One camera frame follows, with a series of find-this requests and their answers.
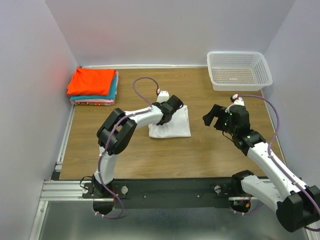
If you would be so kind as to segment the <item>white t shirt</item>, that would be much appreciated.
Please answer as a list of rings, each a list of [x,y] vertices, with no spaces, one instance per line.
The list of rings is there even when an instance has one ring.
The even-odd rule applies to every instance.
[[[149,137],[154,139],[191,137],[188,106],[178,109],[170,122],[163,125],[149,124],[148,128]]]

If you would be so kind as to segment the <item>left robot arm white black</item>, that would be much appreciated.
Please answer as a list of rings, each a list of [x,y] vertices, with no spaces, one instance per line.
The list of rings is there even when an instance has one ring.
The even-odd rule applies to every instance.
[[[169,123],[173,115],[184,106],[175,95],[163,102],[151,103],[136,111],[114,109],[97,131],[99,158],[92,176],[93,191],[101,198],[114,192],[110,183],[114,180],[114,170],[118,155],[128,146],[135,130],[155,124]]]

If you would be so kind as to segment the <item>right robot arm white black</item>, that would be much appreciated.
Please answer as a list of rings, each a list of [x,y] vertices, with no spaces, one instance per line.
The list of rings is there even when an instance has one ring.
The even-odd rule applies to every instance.
[[[230,191],[234,195],[256,197],[275,212],[282,227],[291,233],[319,221],[319,188],[308,186],[296,177],[268,149],[265,138],[251,129],[249,112],[244,105],[223,107],[215,104],[202,119],[205,126],[209,126],[214,118],[217,119],[214,128],[230,134],[233,144],[253,160],[270,180],[270,183],[265,183],[249,170],[238,172],[232,175],[230,183]]]

